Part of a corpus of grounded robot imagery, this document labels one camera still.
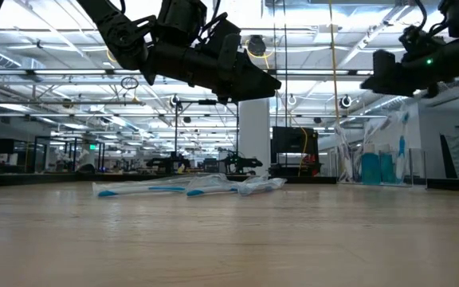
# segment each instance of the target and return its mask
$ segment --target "ceiling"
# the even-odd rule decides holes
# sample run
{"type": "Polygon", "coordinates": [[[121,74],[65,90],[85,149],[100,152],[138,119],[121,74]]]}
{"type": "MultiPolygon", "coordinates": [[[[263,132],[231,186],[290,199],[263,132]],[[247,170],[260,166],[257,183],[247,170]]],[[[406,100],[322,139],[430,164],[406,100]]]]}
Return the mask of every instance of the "ceiling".
{"type": "MultiPolygon", "coordinates": [[[[120,6],[119,0],[112,2],[115,6],[120,6]]],[[[208,8],[208,17],[211,17],[213,1],[203,2],[208,8]]],[[[318,128],[330,128],[333,125],[333,119],[329,117],[334,116],[335,112],[334,82],[331,75],[331,19],[328,5],[324,2],[326,1],[285,0],[283,6],[282,1],[273,4],[272,0],[222,0],[219,13],[227,12],[229,20],[242,28],[243,48],[251,35],[259,34],[265,39],[267,54],[271,56],[267,61],[251,57],[253,63],[262,69],[278,69],[284,73],[288,71],[290,75],[288,82],[281,77],[283,88],[279,91],[279,124],[284,124],[285,119],[284,105],[281,102],[290,99],[288,111],[304,115],[297,118],[298,124],[318,128]],[[315,124],[313,117],[316,115],[327,118],[324,118],[322,124],[315,124]]],[[[353,100],[351,108],[343,111],[343,114],[385,115],[388,112],[387,105],[377,103],[401,100],[359,88],[366,77],[366,71],[369,73],[372,70],[372,53],[377,49],[387,49],[400,58],[404,51],[398,37],[404,28],[422,20],[417,7],[394,6],[395,2],[397,1],[334,1],[332,23],[335,63],[339,71],[337,89],[339,97],[348,95],[353,100]],[[349,69],[362,72],[358,77],[349,77],[345,75],[345,70],[349,69]]],[[[161,5],[160,0],[127,0],[126,3],[126,15],[131,20],[157,14],[161,5]]],[[[426,27],[440,22],[442,16],[436,10],[438,1],[424,3],[429,12],[426,27]]],[[[108,54],[96,27],[75,0],[6,0],[0,12],[0,69],[7,67],[65,71],[61,75],[41,74],[39,83],[17,74],[0,75],[0,100],[100,101],[99,104],[77,104],[72,108],[57,104],[34,104],[27,106],[29,111],[26,113],[116,114],[109,116],[111,120],[108,122],[103,122],[102,116],[74,119],[42,116],[41,119],[47,119],[47,123],[55,128],[61,123],[86,127],[75,129],[59,125],[62,131],[114,131],[122,132],[124,138],[125,132],[129,132],[127,139],[131,138],[131,132],[140,132],[140,137],[134,136],[132,140],[143,139],[145,133],[152,134],[152,139],[155,140],[149,142],[152,147],[162,151],[171,148],[171,143],[164,139],[170,135],[166,132],[174,131],[175,110],[169,104],[173,95],[177,95],[180,100],[216,99],[210,90],[191,88],[182,82],[163,77],[157,77],[155,85],[149,86],[137,73],[108,76],[102,71],[89,75],[73,75],[69,70],[120,69],[118,63],[108,54]],[[130,91],[122,89],[120,82],[125,77],[134,77],[139,82],[139,87],[130,91]],[[132,101],[139,104],[127,104],[132,101]]],[[[271,114],[274,114],[276,99],[272,98],[270,105],[271,114]]],[[[187,104],[183,105],[185,110],[182,118],[179,118],[181,132],[185,132],[178,143],[180,147],[211,149],[235,144],[237,123],[234,115],[237,108],[234,104],[186,106],[187,104]],[[184,116],[191,116],[191,122],[183,123],[184,116]]],[[[24,113],[13,108],[6,110],[24,113]]],[[[359,128],[364,120],[356,119],[347,122],[347,125],[349,128],[359,128]]],[[[276,123],[273,115],[271,123],[276,123]]]]}

